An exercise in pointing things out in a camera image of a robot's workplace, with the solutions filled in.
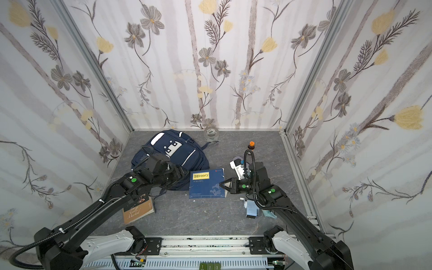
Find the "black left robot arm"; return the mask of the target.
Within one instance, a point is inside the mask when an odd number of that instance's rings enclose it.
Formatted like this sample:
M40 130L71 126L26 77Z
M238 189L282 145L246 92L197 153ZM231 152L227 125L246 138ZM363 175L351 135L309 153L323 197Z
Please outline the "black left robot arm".
M136 203L153 187L168 189L188 178L189 171L162 154L147 157L134 170L113 182L102 197L71 220L54 228L42 229L35 240L47 239L36 247L45 270L80 269L93 251L84 242L115 213Z

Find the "blue notebook with yellow label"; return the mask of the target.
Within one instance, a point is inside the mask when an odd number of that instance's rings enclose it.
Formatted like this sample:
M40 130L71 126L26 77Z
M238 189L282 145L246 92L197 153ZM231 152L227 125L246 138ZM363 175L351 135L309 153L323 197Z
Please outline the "blue notebook with yellow label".
M227 191L220 187L225 180L223 168L204 171L194 171L190 175L190 199L225 198Z

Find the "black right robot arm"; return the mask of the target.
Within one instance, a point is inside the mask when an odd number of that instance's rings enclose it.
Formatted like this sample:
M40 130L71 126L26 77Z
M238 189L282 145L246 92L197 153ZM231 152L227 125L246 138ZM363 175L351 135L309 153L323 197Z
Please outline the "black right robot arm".
M235 159L230 166L237 175L220 187L231 194L247 194L259 209L275 214L294 233L291 237L279 226L266 231L265 248L270 253L284 253L304 270L354 268L349 247L343 241L335 242L303 215L282 188L271 183L263 163Z

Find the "navy blue student backpack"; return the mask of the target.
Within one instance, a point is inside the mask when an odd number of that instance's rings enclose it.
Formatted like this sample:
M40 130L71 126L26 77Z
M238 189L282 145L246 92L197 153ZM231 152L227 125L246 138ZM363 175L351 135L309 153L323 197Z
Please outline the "navy blue student backpack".
M149 156L156 153L165 155L170 161L182 168L183 176L175 183L163 184L163 190L184 191L189 187L190 172L209 169L209 161L204 149L208 146L200 146L192 137L184 132L174 129L161 131L153 136L145 145L136 152L131 161L131 169L137 169L139 165L146 164Z

